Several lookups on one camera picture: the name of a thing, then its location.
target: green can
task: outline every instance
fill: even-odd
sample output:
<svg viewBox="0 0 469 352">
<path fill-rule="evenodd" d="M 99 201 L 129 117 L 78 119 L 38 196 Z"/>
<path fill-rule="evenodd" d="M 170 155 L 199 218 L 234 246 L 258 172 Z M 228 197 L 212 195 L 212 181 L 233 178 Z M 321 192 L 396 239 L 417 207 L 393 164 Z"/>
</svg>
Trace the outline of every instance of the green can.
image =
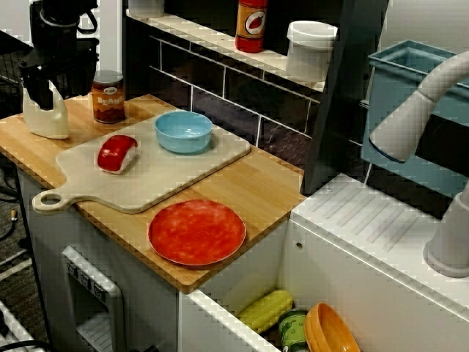
<svg viewBox="0 0 469 352">
<path fill-rule="evenodd" d="M 308 314 L 304 309 L 291 309 L 278 319 L 282 352 L 307 352 L 305 319 Z"/>
</svg>

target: orange bowl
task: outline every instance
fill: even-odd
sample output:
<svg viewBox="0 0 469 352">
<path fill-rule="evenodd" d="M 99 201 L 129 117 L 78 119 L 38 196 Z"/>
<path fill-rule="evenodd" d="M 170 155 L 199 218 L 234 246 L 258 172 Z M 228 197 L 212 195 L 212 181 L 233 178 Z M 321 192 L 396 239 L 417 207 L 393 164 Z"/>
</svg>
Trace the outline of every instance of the orange bowl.
<svg viewBox="0 0 469 352">
<path fill-rule="evenodd" d="M 309 323 L 314 338 L 313 352 L 360 352 L 352 333 L 339 315 L 325 303 L 319 303 L 309 312 Z"/>
<path fill-rule="evenodd" d="M 313 328 L 312 328 L 312 322 L 311 322 L 311 311 L 309 311 L 305 319 L 305 336 L 306 336 L 306 342 L 308 343 L 309 350 L 311 352 L 321 352 L 320 347 L 317 345 L 316 339 L 313 334 Z"/>
</svg>

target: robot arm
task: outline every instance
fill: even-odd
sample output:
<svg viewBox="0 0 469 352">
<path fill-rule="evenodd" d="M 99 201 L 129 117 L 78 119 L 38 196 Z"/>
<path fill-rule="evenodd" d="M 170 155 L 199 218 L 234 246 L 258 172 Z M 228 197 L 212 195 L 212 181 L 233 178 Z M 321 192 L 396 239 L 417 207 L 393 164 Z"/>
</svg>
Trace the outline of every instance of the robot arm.
<svg viewBox="0 0 469 352">
<path fill-rule="evenodd" d="M 96 32 L 97 21 L 91 10 L 97 0 L 39 0 L 30 6 L 31 34 L 34 48 L 18 64 L 23 84 L 30 98 L 42 110 L 53 108 L 49 81 L 66 78 L 67 90 L 86 95 L 98 61 L 95 38 L 78 39 L 82 34 Z M 87 14 L 93 29 L 81 29 L 80 17 Z"/>
</svg>

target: yellow toy corn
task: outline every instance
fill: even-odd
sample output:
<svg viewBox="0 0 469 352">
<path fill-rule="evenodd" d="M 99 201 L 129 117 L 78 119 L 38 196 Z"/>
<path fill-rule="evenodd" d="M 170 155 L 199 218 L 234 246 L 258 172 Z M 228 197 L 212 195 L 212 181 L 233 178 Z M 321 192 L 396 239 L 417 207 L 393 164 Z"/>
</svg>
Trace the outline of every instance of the yellow toy corn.
<svg viewBox="0 0 469 352">
<path fill-rule="evenodd" d="M 274 326 L 280 315 L 290 310 L 292 305 L 293 298 L 287 291 L 273 291 L 244 309 L 238 319 L 260 334 Z"/>
</svg>

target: cutting board hole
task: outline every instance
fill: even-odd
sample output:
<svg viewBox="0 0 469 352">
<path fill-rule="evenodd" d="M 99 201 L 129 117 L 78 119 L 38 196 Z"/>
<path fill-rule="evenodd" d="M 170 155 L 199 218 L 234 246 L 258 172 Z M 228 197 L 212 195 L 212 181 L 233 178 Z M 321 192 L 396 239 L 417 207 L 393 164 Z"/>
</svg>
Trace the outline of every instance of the cutting board hole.
<svg viewBox="0 0 469 352">
<path fill-rule="evenodd" d="M 58 194 L 48 194 L 47 196 L 41 199 L 41 202 L 47 205 L 55 205 L 57 203 L 60 203 L 61 200 L 62 197 Z"/>
</svg>

